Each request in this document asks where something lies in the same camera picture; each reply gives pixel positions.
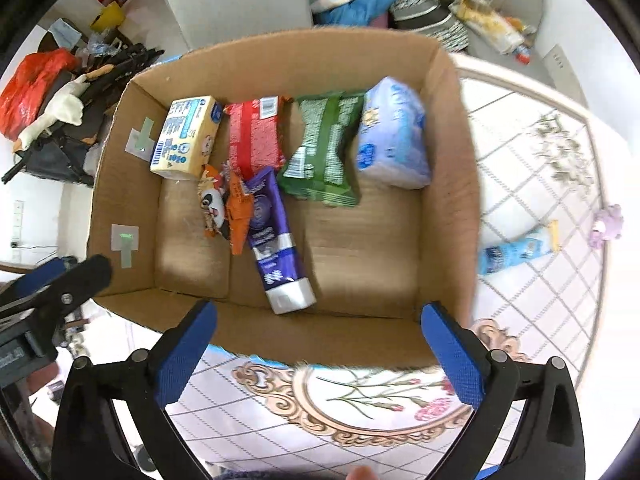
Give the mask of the purple white tube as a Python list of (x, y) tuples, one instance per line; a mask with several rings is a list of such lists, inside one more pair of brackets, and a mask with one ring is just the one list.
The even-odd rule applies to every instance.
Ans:
[(316, 296), (288, 224), (276, 172), (262, 168), (247, 185), (253, 195), (247, 241), (271, 309), (285, 314), (311, 307)]

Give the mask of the black white patterned bag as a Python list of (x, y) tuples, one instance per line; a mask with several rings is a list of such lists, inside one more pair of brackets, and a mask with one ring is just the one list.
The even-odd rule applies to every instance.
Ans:
[(449, 9), (454, 0), (395, 0), (390, 6), (393, 26), (438, 40), (448, 52), (469, 47), (466, 27)]

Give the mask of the orange snack bag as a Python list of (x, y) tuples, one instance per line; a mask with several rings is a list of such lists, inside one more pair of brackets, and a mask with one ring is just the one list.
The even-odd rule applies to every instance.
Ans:
[(253, 218), (254, 196), (228, 162), (220, 169), (205, 165), (198, 181), (198, 200), (204, 214), (204, 233), (221, 236), (232, 255), (239, 256)]

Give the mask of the black stroller frame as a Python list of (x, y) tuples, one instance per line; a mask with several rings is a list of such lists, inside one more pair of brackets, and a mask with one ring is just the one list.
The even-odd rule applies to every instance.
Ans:
[(130, 79), (165, 53), (143, 44), (121, 50), (91, 72), (74, 76), (67, 70), (35, 120), (14, 142), (14, 164), (2, 177), (9, 183), (21, 172), (40, 179), (78, 183), (91, 188), (94, 174), (86, 170), (89, 151), (101, 142), (106, 112), (117, 104)]

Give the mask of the yellow bag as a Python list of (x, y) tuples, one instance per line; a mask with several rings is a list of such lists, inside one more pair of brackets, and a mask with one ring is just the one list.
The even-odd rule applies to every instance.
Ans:
[(126, 20), (126, 14), (120, 5), (113, 1), (104, 6), (100, 14), (93, 20), (90, 28), (93, 32), (104, 32), (107, 29), (116, 29)]

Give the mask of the red plastic bag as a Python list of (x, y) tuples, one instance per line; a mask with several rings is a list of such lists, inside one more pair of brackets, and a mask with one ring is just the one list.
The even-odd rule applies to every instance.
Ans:
[(26, 55), (1, 93), (2, 136), (15, 141), (36, 119), (56, 77), (64, 70), (73, 72), (77, 65), (76, 56), (64, 48)]

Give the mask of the light blue small tube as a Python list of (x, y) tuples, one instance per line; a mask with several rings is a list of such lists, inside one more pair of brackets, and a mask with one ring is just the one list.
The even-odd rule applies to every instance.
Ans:
[(478, 254), (476, 270), (480, 275), (495, 274), (559, 250), (559, 222), (551, 220), (517, 240), (483, 248)]

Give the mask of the light blue wipes pack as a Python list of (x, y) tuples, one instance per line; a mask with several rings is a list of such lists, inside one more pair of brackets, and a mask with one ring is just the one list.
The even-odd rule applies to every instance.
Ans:
[(364, 96), (357, 169), (396, 188), (425, 188), (432, 178), (423, 137), (425, 123), (416, 92), (392, 77), (381, 79)]

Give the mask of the red snack packet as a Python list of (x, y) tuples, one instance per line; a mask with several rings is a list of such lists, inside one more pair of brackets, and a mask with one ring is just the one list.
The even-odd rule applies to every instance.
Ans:
[(281, 116), (286, 102), (284, 96), (264, 96), (224, 108), (229, 118), (229, 162), (244, 182), (266, 167), (284, 165)]

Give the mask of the white yellow package on chair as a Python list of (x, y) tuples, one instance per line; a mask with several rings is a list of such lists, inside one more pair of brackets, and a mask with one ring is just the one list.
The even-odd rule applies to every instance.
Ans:
[(511, 54), (525, 42), (523, 36), (486, 0), (454, 0), (449, 10), (500, 54)]

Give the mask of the green snack packet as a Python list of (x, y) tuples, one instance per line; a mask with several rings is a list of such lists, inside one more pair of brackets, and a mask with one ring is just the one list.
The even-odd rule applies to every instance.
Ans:
[(286, 194), (330, 207), (359, 204), (347, 156), (358, 133), (363, 102), (362, 91), (297, 100), (304, 125), (302, 142), (277, 175)]

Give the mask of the yellow blue tissue pack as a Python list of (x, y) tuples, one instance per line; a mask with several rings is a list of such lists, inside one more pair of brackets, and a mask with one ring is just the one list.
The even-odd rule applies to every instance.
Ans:
[(150, 170), (168, 180), (198, 180), (212, 154), (224, 108), (212, 96), (172, 101)]

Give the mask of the white goose plush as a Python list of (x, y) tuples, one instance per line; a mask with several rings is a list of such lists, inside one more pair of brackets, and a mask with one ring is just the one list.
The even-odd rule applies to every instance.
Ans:
[(79, 126), (84, 110), (84, 104), (82, 104), (80, 97), (95, 79), (108, 74), (113, 68), (113, 64), (106, 64), (90, 73), (80, 75), (59, 88), (42, 114), (18, 135), (17, 140), (13, 143), (12, 151), (17, 153), (28, 150), (35, 140), (56, 122)]

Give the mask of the grey chair by wall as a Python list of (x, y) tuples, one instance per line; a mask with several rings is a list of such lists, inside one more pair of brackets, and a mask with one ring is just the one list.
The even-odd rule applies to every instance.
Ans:
[(514, 70), (514, 72), (533, 78), (549, 87), (554, 87), (547, 67), (542, 62), (542, 56), (535, 47), (537, 29), (544, 16), (544, 0), (506, 0), (499, 13), (504, 18), (517, 18), (532, 32), (531, 35), (525, 37), (529, 50), (529, 63), (521, 63), (512, 54), (500, 54), (472, 30), (469, 31), (470, 44), (466, 53), (474, 58), (480, 58), (486, 62)]

